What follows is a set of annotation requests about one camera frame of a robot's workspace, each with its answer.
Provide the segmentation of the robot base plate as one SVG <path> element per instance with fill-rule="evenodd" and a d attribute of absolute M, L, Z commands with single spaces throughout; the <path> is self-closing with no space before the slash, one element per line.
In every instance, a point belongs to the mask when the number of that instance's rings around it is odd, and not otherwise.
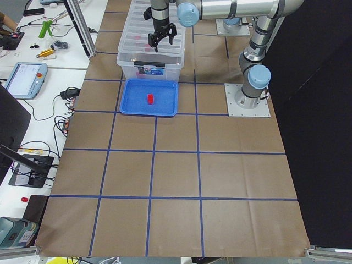
<path fill-rule="evenodd" d="M 229 25 L 224 19 L 216 19 L 217 35 L 250 37 L 249 23 L 245 17 L 234 19 L 236 24 Z"/>

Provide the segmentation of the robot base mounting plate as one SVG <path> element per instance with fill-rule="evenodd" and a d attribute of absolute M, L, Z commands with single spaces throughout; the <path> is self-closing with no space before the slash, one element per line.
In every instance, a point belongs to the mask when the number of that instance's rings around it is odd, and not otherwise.
<path fill-rule="evenodd" d="M 249 98 L 243 94 L 242 84 L 225 83 L 225 95 L 229 117 L 270 118 L 268 99 L 263 91 L 258 98 Z"/>

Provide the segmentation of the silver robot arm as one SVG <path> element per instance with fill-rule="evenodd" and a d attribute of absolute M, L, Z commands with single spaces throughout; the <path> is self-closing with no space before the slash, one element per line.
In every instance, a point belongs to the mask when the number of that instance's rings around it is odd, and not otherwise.
<path fill-rule="evenodd" d="M 202 20 L 214 20 L 220 25 L 218 34 L 237 36 L 244 27 L 243 18 L 254 17 L 253 33 L 248 46 L 239 54 L 243 75 L 242 88 L 235 94 L 235 103 L 243 109 L 254 109 L 263 100 L 271 72 L 262 62 L 278 21 L 296 10 L 302 1 L 175 1 L 177 19 L 190 28 Z"/>
<path fill-rule="evenodd" d="M 229 31 L 239 30 L 247 25 L 246 21 L 243 22 L 243 18 L 223 19 L 223 26 Z"/>

